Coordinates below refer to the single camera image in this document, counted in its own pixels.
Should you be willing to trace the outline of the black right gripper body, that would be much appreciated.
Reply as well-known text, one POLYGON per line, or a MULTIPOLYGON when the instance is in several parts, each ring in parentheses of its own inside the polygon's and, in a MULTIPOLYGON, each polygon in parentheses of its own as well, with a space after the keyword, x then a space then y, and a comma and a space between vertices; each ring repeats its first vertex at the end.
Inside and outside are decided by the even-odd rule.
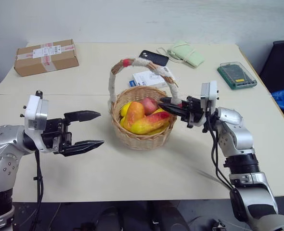
POLYGON ((187 123, 187 128, 200 127, 205 123, 205 112, 201 108, 200 99, 188 96, 182 101, 181 121, 187 123))

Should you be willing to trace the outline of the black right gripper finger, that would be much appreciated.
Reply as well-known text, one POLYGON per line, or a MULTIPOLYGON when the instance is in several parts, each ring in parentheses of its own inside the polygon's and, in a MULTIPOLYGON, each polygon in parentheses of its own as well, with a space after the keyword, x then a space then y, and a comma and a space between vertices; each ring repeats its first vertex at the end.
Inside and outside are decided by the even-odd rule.
POLYGON ((175 116, 187 116, 188 115, 188 111, 178 105, 169 104, 169 103, 159 103, 158 106, 162 108, 163 110, 167 111, 168 113, 175 115, 175 116))
POLYGON ((173 103, 171 97, 163 97, 163 98, 160 98, 159 100, 161 103, 171 104, 173 106, 178 106, 179 108, 184 108, 187 106, 187 102, 183 100, 181 100, 181 102, 177 104, 173 103))

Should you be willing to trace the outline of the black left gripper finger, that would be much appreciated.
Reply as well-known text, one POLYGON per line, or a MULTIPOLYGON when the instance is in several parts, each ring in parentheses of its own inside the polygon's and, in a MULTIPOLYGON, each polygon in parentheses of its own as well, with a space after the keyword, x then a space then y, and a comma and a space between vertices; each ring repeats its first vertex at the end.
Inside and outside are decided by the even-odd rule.
POLYGON ((100 113, 95 112, 95 111, 89 111, 89 110, 75 111, 75 112, 69 112, 69 113, 64 114, 65 120, 68 121, 68 122, 90 121, 90 120, 93 120, 93 119, 95 119, 99 116, 101 116, 100 113))
POLYGON ((104 144, 104 141, 96 141, 96 140, 79 141, 76 142, 74 145, 63 146, 60 150, 60 154, 62 154, 65 157, 84 154, 93 149, 98 148, 102 144, 104 144))

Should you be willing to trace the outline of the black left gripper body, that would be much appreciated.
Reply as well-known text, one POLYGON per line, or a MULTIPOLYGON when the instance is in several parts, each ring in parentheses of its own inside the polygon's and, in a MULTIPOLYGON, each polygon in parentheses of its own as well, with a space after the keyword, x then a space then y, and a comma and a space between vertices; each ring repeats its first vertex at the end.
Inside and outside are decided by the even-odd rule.
POLYGON ((54 154, 72 154, 72 133, 68 131, 70 125, 68 118, 49 119, 42 133, 46 148, 54 154))

